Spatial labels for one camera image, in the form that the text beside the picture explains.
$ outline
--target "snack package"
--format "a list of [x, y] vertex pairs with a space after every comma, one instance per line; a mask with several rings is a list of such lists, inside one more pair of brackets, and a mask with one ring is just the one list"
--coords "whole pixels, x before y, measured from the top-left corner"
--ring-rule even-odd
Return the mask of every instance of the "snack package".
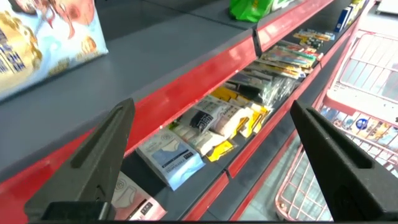
[[226, 138], [211, 131], [199, 134], [196, 129], [185, 125], [178, 125], [173, 132], [191, 145], [201, 156], [205, 156], [213, 147], [221, 144]]
[[172, 190], [205, 165], [199, 153], [168, 128], [154, 134], [136, 151]]
[[0, 1], [0, 100], [106, 53], [94, 0]]
[[227, 105], [220, 104], [212, 96], [206, 96], [195, 106], [185, 112], [177, 121], [186, 126], [190, 126], [204, 133], [217, 123]]
[[166, 211], [128, 176], [119, 172], [112, 197], [115, 220], [160, 220]]

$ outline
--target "gray shelf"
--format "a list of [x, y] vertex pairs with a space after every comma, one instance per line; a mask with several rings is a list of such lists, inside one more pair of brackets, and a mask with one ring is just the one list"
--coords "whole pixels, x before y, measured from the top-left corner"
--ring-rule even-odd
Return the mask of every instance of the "gray shelf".
[[0, 103], [0, 181], [94, 127], [117, 102], [137, 102], [252, 35], [141, 0], [102, 0], [97, 9], [108, 55]]

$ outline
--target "blue and white package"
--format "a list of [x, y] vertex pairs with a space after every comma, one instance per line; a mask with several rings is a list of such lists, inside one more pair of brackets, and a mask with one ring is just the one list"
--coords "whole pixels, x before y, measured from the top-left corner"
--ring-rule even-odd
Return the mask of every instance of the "blue and white package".
[[106, 53], [94, 0], [0, 1], [0, 100]]
[[139, 146], [137, 153], [172, 190], [205, 165], [196, 150], [167, 128]]

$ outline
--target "metal wire grid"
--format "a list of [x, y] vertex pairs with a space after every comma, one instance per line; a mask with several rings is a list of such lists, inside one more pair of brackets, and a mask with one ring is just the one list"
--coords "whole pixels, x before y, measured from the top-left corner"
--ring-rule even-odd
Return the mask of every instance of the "metal wire grid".
[[[351, 51], [331, 90], [349, 90], [381, 110], [398, 108], [398, 41], [369, 32]], [[359, 111], [350, 116], [323, 106], [321, 114], [398, 177], [398, 128], [386, 119]], [[322, 192], [302, 146], [275, 198], [277, 214], [290, 221], [332, 221]]]

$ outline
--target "bag of chips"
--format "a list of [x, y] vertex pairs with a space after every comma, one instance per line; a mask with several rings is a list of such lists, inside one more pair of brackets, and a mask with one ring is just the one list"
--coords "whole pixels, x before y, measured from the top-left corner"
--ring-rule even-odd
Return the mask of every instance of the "bag of chips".
[[106, 53], [94, 0], [0, 1], [0, 100]]

